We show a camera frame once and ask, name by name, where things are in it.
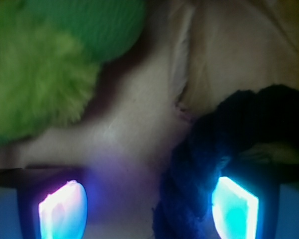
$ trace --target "navy yarn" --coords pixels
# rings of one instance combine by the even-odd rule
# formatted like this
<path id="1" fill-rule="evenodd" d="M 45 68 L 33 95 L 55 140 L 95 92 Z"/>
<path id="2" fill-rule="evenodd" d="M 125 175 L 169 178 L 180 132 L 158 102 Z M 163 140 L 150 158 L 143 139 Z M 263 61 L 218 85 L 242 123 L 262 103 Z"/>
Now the navy yarn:
<path id="1" fill-rule="evenodd" d="M 256 142 L 299 149 L 299 91 L 283 85 L 237 91 L 200 118 L 172 152 L 154 210 L 156 239 L 204 239 L 203 220 L 224 163 Z"/>

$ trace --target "blue led light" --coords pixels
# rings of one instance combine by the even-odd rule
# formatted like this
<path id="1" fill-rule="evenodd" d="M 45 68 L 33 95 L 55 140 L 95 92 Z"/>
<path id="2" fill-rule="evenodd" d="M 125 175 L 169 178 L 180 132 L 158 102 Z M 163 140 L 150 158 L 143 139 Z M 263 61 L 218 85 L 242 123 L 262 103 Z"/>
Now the blue led light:
<path id="1" fill-rule="evenodd" d="M 220 177 L 212 196 L 213 218 L 222 239 L 255 239 L 259 200 L 228 177 Z"/>
<path id="2" fill-rule="evenodd" d="M 39 206 L 42 239 L 80 239 L 87 220 L 87 196 L 84 187 L 72 180 Z"/>

